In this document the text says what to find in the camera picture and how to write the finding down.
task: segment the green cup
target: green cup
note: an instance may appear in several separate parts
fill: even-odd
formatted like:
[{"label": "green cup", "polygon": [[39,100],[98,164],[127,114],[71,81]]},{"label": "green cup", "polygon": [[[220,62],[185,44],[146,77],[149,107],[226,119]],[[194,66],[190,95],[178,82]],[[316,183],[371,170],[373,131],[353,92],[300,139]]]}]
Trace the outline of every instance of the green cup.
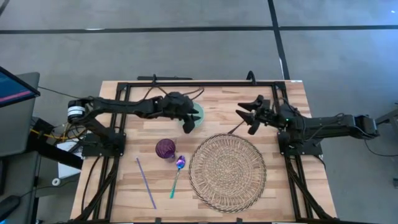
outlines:
[{"label": "green cup", "polygon": [[[198,116],[200,117],[199,120],[195,121],[195,128],[199,127],[201,125],[201,123],[203,122],[203,120],[205,119],[205,110],[203,109],[202,106],[200,106],[198,103],[193,102],[193,109],[197,110],[199,113],[197,114],[193,114],[194,116]],[[179,123],[181,124],[181,126],[184,124],[184,121],[181,120],[179,121]]]}]

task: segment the blue spoon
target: blue spoon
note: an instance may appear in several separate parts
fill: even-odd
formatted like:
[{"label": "blue spoon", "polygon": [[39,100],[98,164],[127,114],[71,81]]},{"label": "blue spoon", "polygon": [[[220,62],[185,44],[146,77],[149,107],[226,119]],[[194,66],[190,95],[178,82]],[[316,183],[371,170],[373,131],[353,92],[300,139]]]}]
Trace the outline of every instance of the blue spoon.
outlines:
[{"label": "blue spoon", "polygon": [[184,168],[185,166],[185,157],[184,156],[180,156],[177,160],[177,174],[175,175],[175,179],[174,179],[174,183],[173,183],[173,187],[172,187],[172,191],[170,193],[170,198],[174,197],[174,191],[175,191],[175,185],[177,184],[177,179],[178,179],[178,175],[180,174],[180,170],[182,168]]}]

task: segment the monitor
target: monitor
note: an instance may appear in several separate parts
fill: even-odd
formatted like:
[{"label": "monitor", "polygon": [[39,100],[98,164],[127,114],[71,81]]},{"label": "monitor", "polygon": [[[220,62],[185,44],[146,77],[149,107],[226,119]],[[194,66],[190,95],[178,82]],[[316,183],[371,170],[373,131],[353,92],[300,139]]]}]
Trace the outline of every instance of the monitor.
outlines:
[{"label": "monitor", "polygon": [[0,108],[40,96],[40,92],[0,67]]}]

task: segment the purple cup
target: purple cup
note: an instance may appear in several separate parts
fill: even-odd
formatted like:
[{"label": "purple cup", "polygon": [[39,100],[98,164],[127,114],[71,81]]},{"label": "purple cup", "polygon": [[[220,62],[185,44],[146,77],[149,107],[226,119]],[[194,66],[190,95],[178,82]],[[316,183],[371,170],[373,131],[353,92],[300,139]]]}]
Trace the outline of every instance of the purple cup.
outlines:
[{"label": "purple cup", "polygon": [[171,139],[160,140],[155,147],[157,156],[169,162],[175,160],[175,144]]}]

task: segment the round woven placemat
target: round woven placemat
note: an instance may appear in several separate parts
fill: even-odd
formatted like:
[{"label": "round woven placemat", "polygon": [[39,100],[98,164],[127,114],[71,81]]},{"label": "round woven placemat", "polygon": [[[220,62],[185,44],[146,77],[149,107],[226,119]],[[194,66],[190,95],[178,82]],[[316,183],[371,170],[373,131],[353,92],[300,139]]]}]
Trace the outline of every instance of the round woven placemat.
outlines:
[{"label": "round woven placemat", "polygon": [[192,189],[210,208],[240,212],[260,198],[266,183],[266,165],[249,141],[233,135],[208,138],[189,165]]}]

